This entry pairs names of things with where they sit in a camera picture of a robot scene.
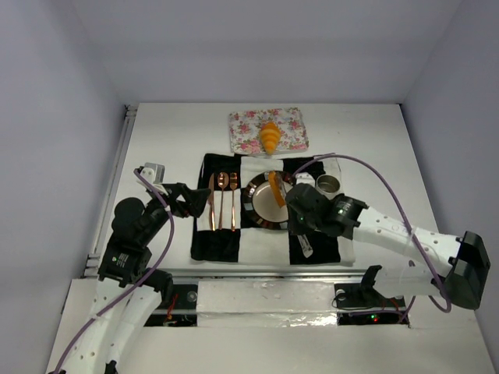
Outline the yellow bread slice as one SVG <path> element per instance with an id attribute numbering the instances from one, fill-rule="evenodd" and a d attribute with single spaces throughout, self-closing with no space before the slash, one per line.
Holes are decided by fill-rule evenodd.
<path id="1" fill-rule="evenodd" d="M 286 190 L 281 175 L 277 171 L 270 171 L 268 174 L 268 181 L 277 205 L 282 208 L 286 205 Z"/>

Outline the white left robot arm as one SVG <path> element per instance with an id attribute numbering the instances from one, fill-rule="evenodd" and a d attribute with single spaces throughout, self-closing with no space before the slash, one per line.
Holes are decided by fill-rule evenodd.
<path id="1" fill-rule="evenodd" d="M 172 275 L 150 265 L 148 245 L 173 217 L 200 217 L 211 194 L 183 183 L 146 183 L 151 199 L 131 197 L 114 210 L 88 319 L 68 343 L 56 373 L 118 373 L 160 305 L 175 302 Z"/>

